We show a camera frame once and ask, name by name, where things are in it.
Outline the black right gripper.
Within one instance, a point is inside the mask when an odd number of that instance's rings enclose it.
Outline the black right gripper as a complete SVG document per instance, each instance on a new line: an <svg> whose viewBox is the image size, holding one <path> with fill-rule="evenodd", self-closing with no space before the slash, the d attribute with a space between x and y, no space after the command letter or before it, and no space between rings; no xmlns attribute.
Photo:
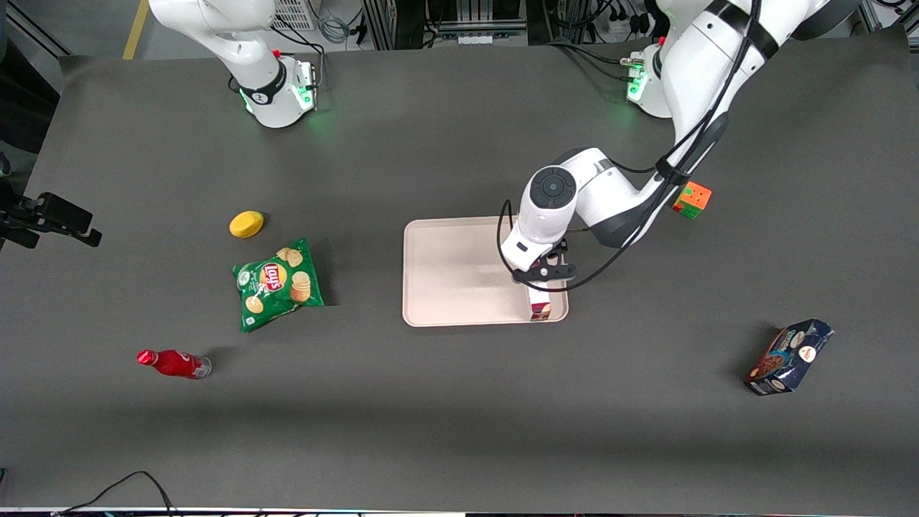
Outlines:
<svg viewBox="0 0 919 517"><path fill-rule="evenodd" d="M98 248L103 235L98 229L90 229L92 219L93 215L88 210L50 192L43 192L42 200L2 200L1 239L2 243L8 241L22 248L34 249L43 231L44 220L67 231L71 238L90 248Z"/></svg>

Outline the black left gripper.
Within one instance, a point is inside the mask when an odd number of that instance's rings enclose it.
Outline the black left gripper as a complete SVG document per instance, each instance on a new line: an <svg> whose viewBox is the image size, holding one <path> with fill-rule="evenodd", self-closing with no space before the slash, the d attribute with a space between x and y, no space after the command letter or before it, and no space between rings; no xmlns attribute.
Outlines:
<svg viewBox="0 0 919 517"><path fill-rule="evenodd" d="M561 240L554 247L534 262L534 268L528 271L512 269L512 280L516 284L524 284L535 290L548 288L548 281L568 282L577 277L577 268L565 262L564 254L568 251L567 240Z"/></svg>

